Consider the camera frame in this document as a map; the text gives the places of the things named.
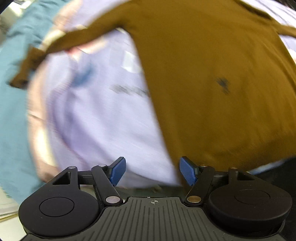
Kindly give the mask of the teal blue blanket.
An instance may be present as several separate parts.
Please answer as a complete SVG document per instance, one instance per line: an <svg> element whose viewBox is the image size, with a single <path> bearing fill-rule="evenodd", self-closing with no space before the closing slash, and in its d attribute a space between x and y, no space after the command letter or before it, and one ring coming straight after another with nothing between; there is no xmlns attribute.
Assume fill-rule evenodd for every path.
<svg viewBox="0 0 296 241"><path fill-rule="evenodd" d="M43 182L30 154L27 92L9 81L17 74L30 46L37 47L67 1L35 1L14 23L1 44L1 188L21 203Z"/></svg>

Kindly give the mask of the brown knit sweater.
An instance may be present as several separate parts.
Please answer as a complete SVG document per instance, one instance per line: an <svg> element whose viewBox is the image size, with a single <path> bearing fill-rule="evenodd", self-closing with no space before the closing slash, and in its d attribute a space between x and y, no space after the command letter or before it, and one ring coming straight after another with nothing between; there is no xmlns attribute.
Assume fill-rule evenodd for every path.
<svg viewBox="0 0 296 241"><path fill-rule="evenodd" d="M140 105L108 118L110 150L126 156L124 186L176 184L182 156L244 171L295 156L295 62L281 36L295 36L244 1L126 1L46 50L30 49L10 82L21 88L47 56L115 30L132 38L162 136Z"/></svg>

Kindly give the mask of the purple floral bed sheet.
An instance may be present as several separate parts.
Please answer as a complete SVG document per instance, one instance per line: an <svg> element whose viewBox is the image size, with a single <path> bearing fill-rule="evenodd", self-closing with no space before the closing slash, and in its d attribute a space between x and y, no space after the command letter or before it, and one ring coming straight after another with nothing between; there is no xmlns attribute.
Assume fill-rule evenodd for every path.
<svg viewBox="0 0 296 241"><path fill-rule="evenodd" d="M83 3L66 29L68 32L84 29L125 2L97 4L97 11ZM295 10L276 1L244 2L266 12L280 24L295 28ZM295 62L295 36L281 36L281 40ZM29 91L32 143L38 145L39 138L47 133L57 164L51 171L41 171L44 180L68 166L88 170L123 156L110 150L114 136L108 134L112 130L108 118L127 121L128 117L122 113L124 109L134 114L140 105L146 107L150 117L144 126L152 129L153 138L162 136L137 50L123 29L115 29L88 44L47 56L36 71ZM179 176L176 184L152 181L149 185L128 187L123 185L127 180L128 169L119 183L126 188L180 183Z"/></svg>

